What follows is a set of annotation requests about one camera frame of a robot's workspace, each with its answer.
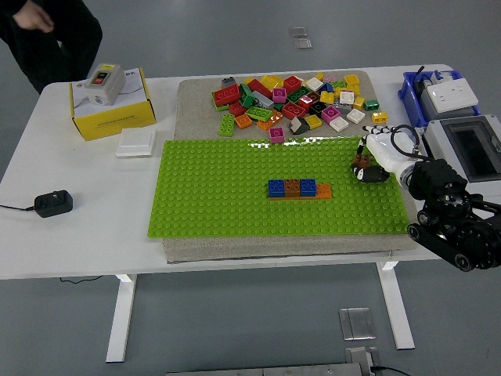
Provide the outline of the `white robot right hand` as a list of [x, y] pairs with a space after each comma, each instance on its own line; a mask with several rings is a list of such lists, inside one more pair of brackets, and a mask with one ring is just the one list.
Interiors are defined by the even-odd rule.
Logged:
[[385, 182], [393, 173], [398, 183], [408, 188], [418, 151], [415, 139], [407, 132], [386, 125], [364, 126], [368, 132], [359, 142], [351, 170], [364, 183]]

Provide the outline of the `person's right hand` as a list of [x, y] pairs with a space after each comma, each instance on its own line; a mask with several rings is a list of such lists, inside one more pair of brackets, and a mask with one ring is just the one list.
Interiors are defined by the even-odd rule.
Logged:
[[49, 33], [54, 30], [51, 16], [39, 5], [26, 2], [23, 7], [13, 15], [17, 25], [29, 31], [39, 30]]

